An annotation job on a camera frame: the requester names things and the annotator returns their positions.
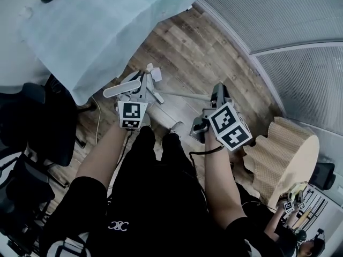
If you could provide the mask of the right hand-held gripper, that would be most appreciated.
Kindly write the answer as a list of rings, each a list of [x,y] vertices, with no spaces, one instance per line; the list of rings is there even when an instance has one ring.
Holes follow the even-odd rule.
[[[216,84],[211,98],[207,99],[211,107],[203,109],[202,114],[194,119],[190,136],[204,143],[204,134],[211,127],[217,140],[232,152],[252,139],[252,134],[242,116],[235,110],[233,100],[223,83],[220,84],[221,98],[218,96],[219,84]]]

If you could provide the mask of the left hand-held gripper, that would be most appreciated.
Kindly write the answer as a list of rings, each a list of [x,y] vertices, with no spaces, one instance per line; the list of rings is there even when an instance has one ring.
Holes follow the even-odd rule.
[[[146,99],[147,74],[138,73],[135,81],[140,82],[140,86],[132,92],[132,98],[128,94],[120,94],[117,97],[117,112],[120,119],[120,128],[127,130],[140,129],[148,107],[147,102],[138,101],[143,81],[143,100]]]

